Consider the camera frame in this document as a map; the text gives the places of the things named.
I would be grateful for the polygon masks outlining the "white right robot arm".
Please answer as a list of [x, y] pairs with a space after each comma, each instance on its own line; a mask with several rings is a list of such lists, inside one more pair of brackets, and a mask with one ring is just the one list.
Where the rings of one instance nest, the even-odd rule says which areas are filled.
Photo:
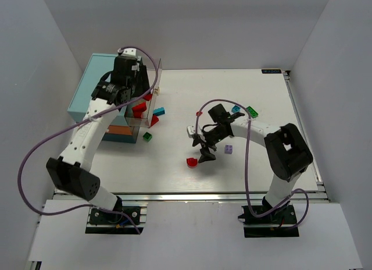
[[229, 113], [222, 104], [209, 110], [212, 129], [198, 125], [188, 126], [188, 137], [192, 145], [201, 146], [199, 163], [214, 161], [217, 143], [227, 137], [245, 138], [246, 143], [254, 142], [266, 149], [273, 178], [268, 192], [262, 200], [262, 211], [257, 214], [252, 204], [248, 204], [250, 214], [255, 218], [264, 218], [287, 206], [297, 192], [294, 188], [297, 180], [313, 163], [309, 150], [297, 126], [288, 123], [273, 126], [251, 117], [248, 111]]

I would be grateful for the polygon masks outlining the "red square lego brick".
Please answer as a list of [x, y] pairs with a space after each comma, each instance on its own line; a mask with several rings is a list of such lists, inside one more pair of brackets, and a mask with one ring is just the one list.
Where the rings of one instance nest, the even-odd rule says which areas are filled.
[[149, 94], [145, 95], [145, 96], [143, 97], [143, 99], [144, 99], [145, 101], [150, 101], [150, 100], [152, 99], [152, 94], [149, 93]]

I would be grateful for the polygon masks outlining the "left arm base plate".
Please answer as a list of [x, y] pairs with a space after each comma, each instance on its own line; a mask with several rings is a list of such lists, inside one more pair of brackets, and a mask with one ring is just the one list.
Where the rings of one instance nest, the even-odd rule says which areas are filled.
[[142, 233], [147, 215], [147, 204], [144, 202], [124, 202], [125, 213], [135, 226], [124, 215], [109, 214], [97, 208], [88, 213], [85, 233], [91, 235], [139, 235]]

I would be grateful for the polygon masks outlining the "red round lego piece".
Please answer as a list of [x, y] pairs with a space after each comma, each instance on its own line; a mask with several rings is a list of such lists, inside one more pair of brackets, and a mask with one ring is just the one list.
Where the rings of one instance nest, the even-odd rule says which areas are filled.
[[187, 158], [186, 162], [189, 168], [195, 168], [198, 166], [198, 160], [196, 158], [192, 158], [192, 157]]

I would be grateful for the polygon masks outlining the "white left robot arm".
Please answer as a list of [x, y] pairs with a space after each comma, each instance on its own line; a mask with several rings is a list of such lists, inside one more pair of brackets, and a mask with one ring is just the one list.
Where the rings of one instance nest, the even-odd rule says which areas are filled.
[[88, 121], [74, 132], [58, 158], [50, 158], [47, 171], [59, 190], [86, 200], [91, 205], [122, 211], [120, 197], [101, 186], [90, 170], [96, 150], [109, 125], [120, 112], [120, 105], [137, 98], [149, 89], [146, 66], [134, 49], [119, 53], [113, 69], [95, 86], [84, 118]]

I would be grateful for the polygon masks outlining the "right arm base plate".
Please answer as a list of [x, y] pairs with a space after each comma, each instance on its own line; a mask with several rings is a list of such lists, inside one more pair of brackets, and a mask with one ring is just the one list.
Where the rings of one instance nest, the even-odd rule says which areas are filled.
[[262, 218], [254, 217], [248, 206], [242, 206], [238, 220], [243, 223], [245, 238], [285, 238], [299, 237], [297, 217], [292, 205], [280, 208]]

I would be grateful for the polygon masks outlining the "red sloped lego brick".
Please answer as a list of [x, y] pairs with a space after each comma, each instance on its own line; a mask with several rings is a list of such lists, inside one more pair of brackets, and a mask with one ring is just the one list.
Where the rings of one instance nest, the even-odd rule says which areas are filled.
[[159, 118], [158, 118], [158, 116], [156, 116], [156, 115], [153, 115], [153, 116], [152, 116], [152, 120], [151, 120], [151, 124], [150, 124], [150, 127], [152, 127], [152, 126], [154, 126], [155, 124], [157, 124], [157, 123], [158, 123], [158, 121], [159, 121]]

